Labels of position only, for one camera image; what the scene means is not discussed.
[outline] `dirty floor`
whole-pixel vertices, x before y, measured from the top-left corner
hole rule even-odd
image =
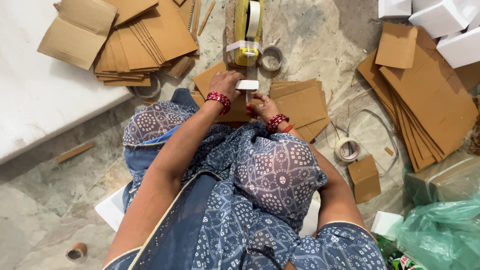
[[[203,0],[203,18],[212,0]],[[192,76],[224,55],[227,0],[217,0],[202,35],[201,56],[183,78],[160,75],[163,88],[158,100],[169,100],[178,87],[186,87]],[[270,79],[318,78],[330,93],[329,114],[343,129],[361,109],[378,114],[391,126],[370,86],[355,71],[356,65],[377,46],[382,22],[377,18],[377,0],[266,0],[264,43],[281,38],[278,45],[285,62],[276,74],[259,71],[261,91]],[[0,165],[0,265],[2,269],[100,269],[114,231],[94,210],[101,200],[131,180],[122,157],[122,134],[133,112],[145,106],[131,99]],[[334,157],[333,145],[345,134],[332,125],[317,136],[315,147],[350,183],[347,164]],[[403,193],[402,169],[408,156],[396,140],[400,157],[393,161],[385,147],[394,149],[382,124],[361,113],[350,125],[350,136],[363,145],[362,155],[373,154],[382,194],[359,204],[367,226],[378,210],[403,214],[411,207]],[[95,147],[57,164],[55,158],[77,145]],[[81,262],[65,258],[77,242],[86,243],[88,256]]]

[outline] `red bangle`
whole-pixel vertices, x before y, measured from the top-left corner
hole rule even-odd
[[[220,112],[220,115],[224,115],[230,110],[230,99],[228,99],[227,96],[222,93],[210,92],[208,93],[205,101],[207,100],[216,100],[223,104],[223,110]]]
[[[288,127],[286,127],[282,133],[288,133],[290,130],[292,130],[293,128],[293,125],[289,125]]]
[[[267,131],[274,133],[276,128],[278,127],[278,124],[280,124],[280,122],[282,122],[283,120],[288,122],[290,121],[290,118],[283,114],[277,114],[276,116],[272,117],[272,119],[270,119],[267,123]]]

